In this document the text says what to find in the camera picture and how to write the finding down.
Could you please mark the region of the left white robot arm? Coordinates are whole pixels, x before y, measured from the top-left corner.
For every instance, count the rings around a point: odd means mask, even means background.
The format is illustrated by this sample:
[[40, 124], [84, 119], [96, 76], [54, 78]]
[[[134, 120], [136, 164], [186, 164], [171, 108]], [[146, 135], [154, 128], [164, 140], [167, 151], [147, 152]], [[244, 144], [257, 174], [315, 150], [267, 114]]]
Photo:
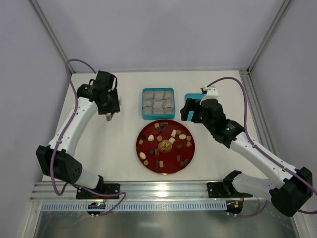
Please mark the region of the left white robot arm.
[[47, 146], [39, 146], [36, 156], [44, 175], [51, 178], [53, 188], [61, 196], [56, 180], [76, 185], [92, 194], [105, 193], [102, 176], [90, 172], [74, 158], [79, 139], [93, 115], [104, 115], [111, 121], [120, 112], [117, 77], [112, 73], [98, 71], [88, 84], [73, 89], [75, 104], [63, 126]]

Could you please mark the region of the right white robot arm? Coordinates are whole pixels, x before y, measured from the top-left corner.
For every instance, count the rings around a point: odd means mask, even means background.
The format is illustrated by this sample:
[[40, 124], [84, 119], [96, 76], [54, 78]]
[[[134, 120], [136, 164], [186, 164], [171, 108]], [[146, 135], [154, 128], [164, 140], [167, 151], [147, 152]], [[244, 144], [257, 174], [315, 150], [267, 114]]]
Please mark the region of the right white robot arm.
[[226, 118], [222, 105], [216, 99], [188, 98], [181, 109], [186, 121], [203, 124], [215, 141], [238, 153], [256, 166], [267, 179], [250, 177], [233, 171], [223, 179], [237, 192], [264, 198], [283, 215], [292, 217], [313, 195], [313, 175], [306, 167], [301, 169], [282, 161], [248, 134], [236, 121]]

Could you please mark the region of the silver metal tongs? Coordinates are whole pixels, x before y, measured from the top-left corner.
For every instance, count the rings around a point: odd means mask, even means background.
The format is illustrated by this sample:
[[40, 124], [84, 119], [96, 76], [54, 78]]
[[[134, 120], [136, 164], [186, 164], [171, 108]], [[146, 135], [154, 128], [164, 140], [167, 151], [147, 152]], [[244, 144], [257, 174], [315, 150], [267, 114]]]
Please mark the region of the silver metal tongs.
[[115, 112], [113, 112], [113, 113], [107, 113], [107, 114], [106, 114], [106, 120], [107, 120], [107, 121], [111, 121], [112, 118], [113, 118], [113, 116], [114, 116], [115, 114], [117, 114], [117, 113], [120, 112], [120, 107], [121, 107], [121, 105], [122, 105], [122, 99], [121, 99], [121, 97], [119, 97], [119, 99], [117, 100], [117, 105], [118, 105], [118, 110], [117, 110], [117, 111], [115, 111]]

